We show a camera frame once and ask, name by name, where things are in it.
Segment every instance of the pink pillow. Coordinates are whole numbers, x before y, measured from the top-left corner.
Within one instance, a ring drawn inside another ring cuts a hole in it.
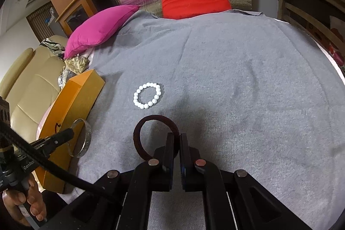
[[[90,17],[71,34],[64,58],[72,58],[86,49],[102,44],[138,10],[137,5],[119,5]]]

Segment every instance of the dark sleeve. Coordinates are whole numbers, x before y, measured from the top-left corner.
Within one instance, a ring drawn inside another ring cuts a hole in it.
[[[43,201],[47,207],[47,219],[51,219],[67,204],[56,193],[45,190],[42,192]],[[32,227],[24,226],[16,222],[8,213],[2,198],[0,199],[0,228],[8,230],[32,230]]]

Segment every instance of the yellow box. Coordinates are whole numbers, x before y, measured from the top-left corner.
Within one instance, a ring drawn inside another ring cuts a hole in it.
[[[54,102],[39,138],[54,135],[56,123],[61,124],[60,128],[57,127],[59,131],[71,127],[72,123],[79,118],[86,119],[104,84],[104,80],[95,70],[88,70],[68,80]],[[83,123],[79,123],[74,128],[74,138],[69,142],[71,151],[75,147],[82,127]],[[61,168],[68,170],[71,161],[68,144],[65,143],[58,147],[49,159]],[[63,193],[64,181],[41,167],[37,168],[35,172],[44,189]]]

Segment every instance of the white label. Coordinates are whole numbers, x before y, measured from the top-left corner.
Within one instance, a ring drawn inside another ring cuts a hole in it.
[[[29,217],[30,216],[30,214],[28,213],[28,211],[26,210],[26,208],[24,206],[20,206],[19,209],[22,212],[23,216],[25,216],[25,217]]]

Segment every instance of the white beaded bracelet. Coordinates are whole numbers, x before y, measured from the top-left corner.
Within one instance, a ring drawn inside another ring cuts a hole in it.
[[[142,90],[148,88],[148,87],[153,87],[156,89],[156,95],[154,96],[154,98],[152,99],[152,101],[149,101],[148,103],[142,104],[141,102],[139,102],[139,94]],[[134,97],[133,97],[133,102],[134,104],[139,107],[140,109],[147,109],[150,106],[153,106],[154,104],[157,103],[157,100],[159,99],[159,96],[162,94],[161,90],[160,90],[160,85],[157,83],[152,83],[152,82],[147,82],[146,84],[143,84],[141,86],[139,86],[139,88],[136,90],[136,92],[134,93]]]

